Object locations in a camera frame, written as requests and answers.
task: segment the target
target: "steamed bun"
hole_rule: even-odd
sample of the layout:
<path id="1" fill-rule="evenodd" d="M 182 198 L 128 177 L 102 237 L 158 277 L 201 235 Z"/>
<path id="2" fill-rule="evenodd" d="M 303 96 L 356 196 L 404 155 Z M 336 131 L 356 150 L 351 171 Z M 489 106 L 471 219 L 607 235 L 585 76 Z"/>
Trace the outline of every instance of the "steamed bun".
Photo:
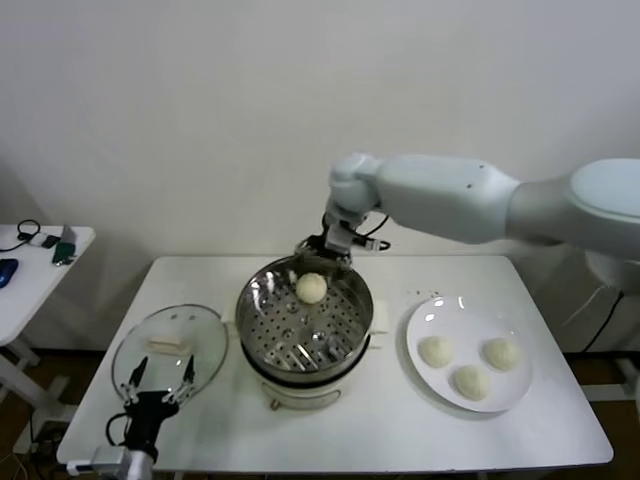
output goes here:
<path id="1" fill-rule="evenodd" d="M 422 360 L 433 368 L 442 368 L 453 360 L 453 344 L 445 337 L 427 337 L 418 346 Z"/>
<path id="2" fill-rule="evenodd" d="M 506 338 L 489 340 L 482 347 L 482 353 L 492 367 L 503 372 L 515 368 L 522 356 L 518 345 Z"/>
<path id="3" fill-rule="evenodd" d="M 305 273 L 296 283 L 296 295 L 303 303 L 321 302 L 327 294 L 327 281 L 317 273 Z"/>
<path id="4" fill-rule="evenodd" d="M 486 398 L 491 390 L 489 376 L 476 365 L 465 365 L 456 370 L 453 383 L 463 397 L 475 402 Z"/>

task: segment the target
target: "computer mouse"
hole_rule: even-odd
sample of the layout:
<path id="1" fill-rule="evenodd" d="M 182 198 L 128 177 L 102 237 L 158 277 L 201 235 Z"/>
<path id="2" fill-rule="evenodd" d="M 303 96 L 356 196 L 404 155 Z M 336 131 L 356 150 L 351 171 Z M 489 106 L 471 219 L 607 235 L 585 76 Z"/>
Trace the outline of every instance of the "computer mouse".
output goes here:
<path id="1" fill-rule="evenodd" d="M 13 274 L 18 269 L 18 260 L 15 258 L 0 259 L 0 288 L 6 287 Z"/>

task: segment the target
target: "white table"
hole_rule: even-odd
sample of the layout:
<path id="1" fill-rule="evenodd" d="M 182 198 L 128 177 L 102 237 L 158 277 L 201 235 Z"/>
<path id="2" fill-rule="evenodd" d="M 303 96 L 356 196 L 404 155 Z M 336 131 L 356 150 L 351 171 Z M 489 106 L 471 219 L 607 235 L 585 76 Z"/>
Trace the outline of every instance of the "white table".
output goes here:
<path id="1" fill-rule="evenodd" d="M 32 227 L 25 225 L 25 231 L 32 231 Z M 59 235 L 61 231 L 62 227 L 42 227 L 42 233 L 51 235 Z M 77 235 L 76 256 L 80 257 L 95 234 L 89 227 L 73 227 L 73 231 Z M 16 226 L 0 225 L 0 248 L 9 248 L 17 243 Z M 68 379 L 56 377 L 49 389 L 44 390 L 22 373 L 27 365 L 37 364 L 39 358 L 20 339 L 20 333 L 73 266 L 73 263 L 65 267 L 52 265 L 53 252 L 53 248 L 23 245 L 12 252 L 0 253 L 0 258 L 16 258 L 19 261 L 9 284 L 0 289 L 0 346 L 7 346 L 19 358 L 17 365 L 14 365 L 0 355 L 0 382 L 3 383 L 0 402 L 8 390 L 29 402 L 35 408 L 34 435 L 38 434 L 45 422 L 68 422 L 75 412 L 75 407 L 63 405 L 57 400 Z M 26 453 L 29 445 L 29 429 L 25 427 L 14 446 L 14 452 Z"/>
<path id="2" fill-rule="evenodd" d="M 58 460 L 88 459 L 106 443 L 105 423 L 122 410 L 111 385 L 111 360 L 134 325 L 157 309 L 181 303 L 207 305 L 224 312 L 228 321 L 242 285 L 272 260 L 157 260 L 69 426 Z M 611 460 L 607 437 L 506 258 L 359 257 L 354 266 L 374 298 L 387 302 L 390 331 L 383 347 L 367 352 L 358 365 L 348 393 L 324 410 L 274 412 L 234 339 L 213 381 L 164 423 L 156 469 L 443 472 Z M 428 393 L 415 378 L 402 348 L 403 325 L 411 307 L 434 291 L 482 297 L 511 317 L 535 370 L 529 393 L 515 408 L 497 415 L 463 411 Z"/>

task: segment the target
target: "small device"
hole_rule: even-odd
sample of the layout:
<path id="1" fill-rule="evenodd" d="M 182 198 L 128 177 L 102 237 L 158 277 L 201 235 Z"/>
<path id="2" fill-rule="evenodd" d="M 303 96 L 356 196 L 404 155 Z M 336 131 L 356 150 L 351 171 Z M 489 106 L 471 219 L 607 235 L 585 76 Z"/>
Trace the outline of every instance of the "small device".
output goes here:
<path id="1" fill-rule="evenodd" d="M 6 287 L 11 277 L 18 269 L 18 260 L 15 258 L 0 259 L 0 288 Z"/>
<path id="2" fill-rule="evenodd" d="M 55 246 L 51 263 L 56 267 L 71 265 L 76 258 L 76 234 L 69 225 L 62 227 L 60 240 Z"/>
<path id="3" fill-rule="evenodd" d="M 57 237 L 55 235 L 48 235 L 46 233 L 20 232 L 18 234 L 18 240 L 20 240 L 21 242 L 27 242 L 29 243 L 29 245 L 46 248 L 48 250 L 60 241 L 60 237 Z"/>

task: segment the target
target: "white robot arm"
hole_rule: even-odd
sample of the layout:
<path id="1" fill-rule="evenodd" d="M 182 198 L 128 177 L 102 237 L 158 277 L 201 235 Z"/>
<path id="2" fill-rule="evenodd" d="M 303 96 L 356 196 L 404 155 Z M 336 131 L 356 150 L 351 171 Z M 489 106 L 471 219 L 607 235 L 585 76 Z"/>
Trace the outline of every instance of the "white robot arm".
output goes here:
<path id="1" fill-rule="evenodd" d="M 640 261 L 640 160 L 600 160 L 555 180 L 522 183 L 478 160 L 354 154 L 334 165 L 329 183 L 325 247 L 345 255 L 355 229 L 379 211 L 404 227 L 469 244 L 567 242 L 585 249 L 610 284 Z"/>

